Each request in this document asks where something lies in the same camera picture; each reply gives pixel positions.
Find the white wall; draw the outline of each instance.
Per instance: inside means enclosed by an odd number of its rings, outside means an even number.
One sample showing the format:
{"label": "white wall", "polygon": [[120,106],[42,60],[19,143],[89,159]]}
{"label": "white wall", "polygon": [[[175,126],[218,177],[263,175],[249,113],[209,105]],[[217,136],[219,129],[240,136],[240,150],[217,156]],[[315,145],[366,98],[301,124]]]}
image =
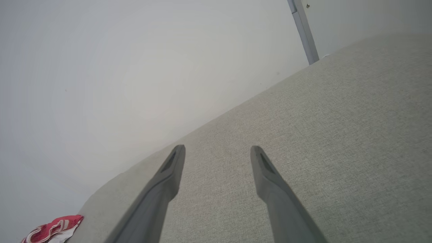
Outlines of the white wall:
{"label": "white wall", "polygon": [[432,33],[431,0],[302,0],[302,3],[320,58],[379,34]]}
{"label": "white wall", "polygon": [[1,1],[1,241],[307,65],[284,0]]}

